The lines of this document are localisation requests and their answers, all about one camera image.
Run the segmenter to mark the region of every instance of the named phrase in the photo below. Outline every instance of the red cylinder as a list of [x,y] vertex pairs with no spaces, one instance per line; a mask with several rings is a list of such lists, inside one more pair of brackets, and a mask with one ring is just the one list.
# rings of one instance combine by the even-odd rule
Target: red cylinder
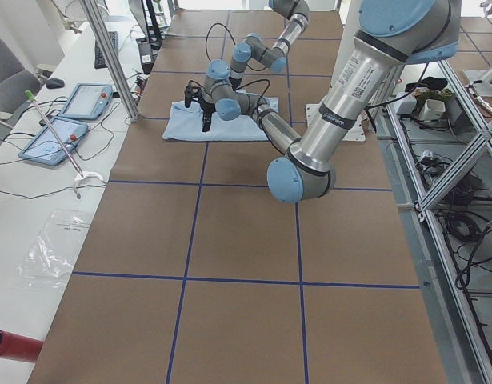
[[43,342],[0,330],[0,358],[18,362],[36,362]]

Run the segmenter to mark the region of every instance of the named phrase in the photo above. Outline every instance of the computer mouse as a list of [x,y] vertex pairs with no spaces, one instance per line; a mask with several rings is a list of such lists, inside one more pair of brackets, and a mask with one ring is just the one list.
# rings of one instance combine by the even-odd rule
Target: computer mouse
[[48,80],[46,80],[45,86],[49,90],[53,90],[55,88],[63,88],[64,81],[61,80],[60,78],[49,78]]

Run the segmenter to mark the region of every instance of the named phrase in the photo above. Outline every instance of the office chair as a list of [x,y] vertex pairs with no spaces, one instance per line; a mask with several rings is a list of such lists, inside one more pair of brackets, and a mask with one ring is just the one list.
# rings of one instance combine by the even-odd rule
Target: office chair
[[36,76],[25,70],[0,39],[0,138],[8,134],[18,120],[17,110],[27,100],[24,91],[31,90],[36,94],[40,86]]

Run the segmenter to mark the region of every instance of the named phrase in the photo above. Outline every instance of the cloth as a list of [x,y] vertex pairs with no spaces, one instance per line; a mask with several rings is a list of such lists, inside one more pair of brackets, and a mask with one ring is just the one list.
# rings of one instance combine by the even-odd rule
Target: cloth
[[[278,112],[278,98],[266,98],[270,107]],[[193,102],[185,108],[184,102],[174,102],[171,106],[169,123],[162,138],[188,142],[260,142],[267,136],[249,116],[239,116],[225,122],[217,113],[212,114],[212,127],[202,132],[203,111]]]

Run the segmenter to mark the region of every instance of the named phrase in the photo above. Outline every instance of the plastic bag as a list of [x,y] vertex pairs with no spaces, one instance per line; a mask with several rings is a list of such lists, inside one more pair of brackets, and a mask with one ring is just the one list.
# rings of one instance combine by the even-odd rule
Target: plastic bag
[[92,220],[92,213],[55,210],[18,265],[14,287],[62,292]]

